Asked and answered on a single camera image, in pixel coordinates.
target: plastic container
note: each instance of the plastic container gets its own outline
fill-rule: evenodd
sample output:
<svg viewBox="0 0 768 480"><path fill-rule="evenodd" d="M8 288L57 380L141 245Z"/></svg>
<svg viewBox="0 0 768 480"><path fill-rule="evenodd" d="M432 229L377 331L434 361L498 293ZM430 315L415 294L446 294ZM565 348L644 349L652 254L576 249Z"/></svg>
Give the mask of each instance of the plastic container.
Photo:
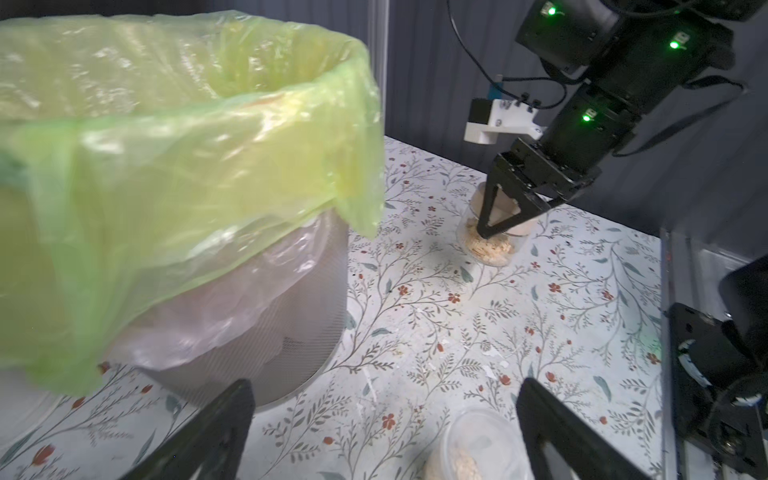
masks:
<svg viewBox="0 0 768 480"><path fill-rule="evenodd" d="M462 221L458 224L456 239L462 248L478 262L488 266L505 266L512 260L512 256L523 247L536 225L537 219L528 220L488 239L480 237L477 225L484 194L485 182L479 184L475 194L472 195L467 210L462 216ZM519 212L520 208L517 201L507 197L504 192L499 190L489 222L492 225Z"/></svg>
<svg viewBox="0 0 768 480"><path fill-rule="evenodd" d="M517 422L488 409L458 414L424 467L424 480L532 479Z"/></svg>

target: gray wall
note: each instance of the gray wall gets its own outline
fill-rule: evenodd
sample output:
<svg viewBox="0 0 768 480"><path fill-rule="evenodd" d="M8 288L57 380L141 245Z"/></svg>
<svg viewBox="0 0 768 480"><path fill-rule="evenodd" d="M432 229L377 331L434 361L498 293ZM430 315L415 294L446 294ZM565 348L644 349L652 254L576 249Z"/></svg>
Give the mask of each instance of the gray wall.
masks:
<svg viewBox="0 0 768 480"><path fill-rule="evenodd" d="M538 59L515 44L515 34L532 0L452 0L465 43L491 75L544 74ZM657 234L661 226L749 256L768 253L768 7L736 32L737 66L726 73L747 81L752 93L716 118L703 121L652 151L608 157L603 175L573 204L638 230ZM462 140L473 97L488 84L453 37L444 0L392 0L389 97L386 132L401 141L487 171L511 137L481 146ZM559 87L508 84L544 103ZM733 91L674 92L638 129L639 144L685 114ZM542 112L546 125L554 111Z"/></svg>
<svg viewBox="0 0 768 480"><path fill-rule="evenodd" d="M204 0L207 11L240 10L285 22L313 23L362 41L368 34L366 0Z"/></svg>
<svg viewBox="0 0 768 480"><path fill-rule="evenodd" d="M366 0L0 0L0 20L45 15L192 15L240 10L277 20L314 23L366 41Z"/></svg>

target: table surface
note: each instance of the table surface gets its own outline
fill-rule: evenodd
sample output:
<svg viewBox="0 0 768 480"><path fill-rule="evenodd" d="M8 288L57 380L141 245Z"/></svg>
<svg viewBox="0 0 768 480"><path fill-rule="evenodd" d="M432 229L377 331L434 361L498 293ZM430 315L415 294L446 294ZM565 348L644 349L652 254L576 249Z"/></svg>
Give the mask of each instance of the table surface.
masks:
<svg viewBox="0 0 768 480"><path fill-rule="evenodd" d="M660 476L658 238L561 207L511 265L482 266L455 230L485 175L389 138L386 153L379 235L350 237L341 345L254 417L239 478L420 478L461 410L515 420L526 376ZM0 479L119 478L194 414L138 371L102 370L101 390L0 452Z"/></svg>

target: black cable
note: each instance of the black cable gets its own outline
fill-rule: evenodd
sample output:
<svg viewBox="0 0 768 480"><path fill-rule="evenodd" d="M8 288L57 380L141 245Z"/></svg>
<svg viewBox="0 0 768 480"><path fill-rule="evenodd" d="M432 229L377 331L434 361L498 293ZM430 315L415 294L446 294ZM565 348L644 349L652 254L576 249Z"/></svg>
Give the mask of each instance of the black cable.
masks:
<svg viewBox="0 0 768 480"><path fill-rule="evenodd" d="M704 108L702 111L698 111L694 114L690 114L687 117L683 117L680 120L674 122L672 125L664 128L659 133L655 134L653 137L648 139L644 144L642 144L640 147L636 148L635 150L628 152L626 154L620 154L618 152L614 152L614 157L629 157L630 155L639 154L640 152L644 152L646 150L649 150L661 142L664 142L666 140L669 140L674 135L679 134L681 131L685 130L686 128L690 127L691 125L697 123L700 120L703 120L704 118L707 118L715 113L717 113L719 110L725 108L728 106L731 102L739 98L741 95L747 93L749 90L747 89L745 84L741 84L738 81L730 80L729 78L725 78L721 75L709 75L707 77L699 78L697 80L689 81L686 84L682 84L681 86L685 88L686 90L698 90L700 88L707 88L707 87L713 87L715 85L722 85L722 84L728 84L733 85L734 87L738 87L740 89L739 94L734 95L731 98L728 98L726 100L721 101L720 103L717 103L715 105L712 105L711 107Z"/></svg>
<svg viewBox="0 0 768 480"><path fill-rule="evenodd" d="M687 0L687 2L680 3L672 8L665 8L664 10L656 10L655 12L630 12L614 5L613 0L600 0L600 3L605 5L608 10L613 13L617 13L627 18L659 18L675 15L678 12L682 12L686 8L690 8L700 2L701 0Z"/></svg>
<svg viewBox="0 0 768 480"><path fill-rule="evenodd" d="M543 58L539 58L539 60L541 61L541 66L543 67L544 71L547 72L547 75L552 77L552 80L562 84L578 85L582 81L586 80L590 74L590 71L589 71L590 68L587 67L585 68L584 72L578 76L578 78L571 78L571 77L568 77L566 74L564 74L562 71L560 71L559 68L555 67L553 64L549 63Z"/></svg>
<svg viewBox="0 0 768 480"><path fill-rule="evenodd" d="M502 77L502 81L553 81L554 83L560 85L560 88L563 89L563 95L560 96L560 99L553 103L552 105L548 105L546 108L555 108L559 104L563 103L565 101L565 98L568 97L568 88L565 86L565 84L561 81L558 81L555 78L550 77ZM541 103L538 100L533 101L533 108L538 108L539 110L542 110L542 107L539 107L536 105L536 103Z"/></svg>
<svg viewBox="0 0 768 480"><path fill-rule="evenodd" d="M467 53L469 58L475 63L475 65L477 65L477 68L480 70L480 73L482 73L483 76L485 77L485 79L488 80L488 83L490 83L493 86L493 88L495 88L496 90L500 91L502 94L508 95L509 97L512 97L514 100L523 101L522 98L520 98L519 96L506 91L502 87L499 87L498 86L498 82L495 81L493 78L491 78L491 75L489 75L488 72L485 71L485 69L482 67L482 65L480 65L480 62L478 61L478 59L475 58L475 56L472 54L472 52L469 51L469 48L467 48L467 46L464 45L464 41L462 40L462 36L458 33L458 28L456 27L456 22L454 21L453 13L451 12L451 0L445 0L445 6L448 8L448 18L451 21L451 26L453 27L453 34L456 36L456 40L458 40L458 44L462 46L462 48ZM549 80L549 81L554 81L554 82L560 84L560 86L563 88L563 96L562 96L562 98L560 100L558 100L557 102L551 104L551 105L537 106L536 108L539 109L539 110L549 110L550 108L555 108L559 104L563 103L565 98L568 96L568 89L565 87L565 85L561 84L560 82L558 82L558 81L556 81L556 80L554 80L552 78L547 78L547 77L524 77L524 78L505 77L505 78L514 78L514 79L513 80L504 80L504 81Z"/></svg>

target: plastic lid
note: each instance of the plastic lid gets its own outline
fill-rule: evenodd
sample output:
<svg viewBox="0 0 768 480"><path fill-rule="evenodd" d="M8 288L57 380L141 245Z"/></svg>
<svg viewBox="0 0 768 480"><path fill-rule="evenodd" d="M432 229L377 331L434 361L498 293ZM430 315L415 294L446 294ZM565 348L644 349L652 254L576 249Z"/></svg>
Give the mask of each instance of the plastic lid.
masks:
<svg viewBox="0 0 768 480"><path fill-rule="evenodd" d="M439 445L445 480L531 480L520 427L488 409L460 413Z"/></svg>

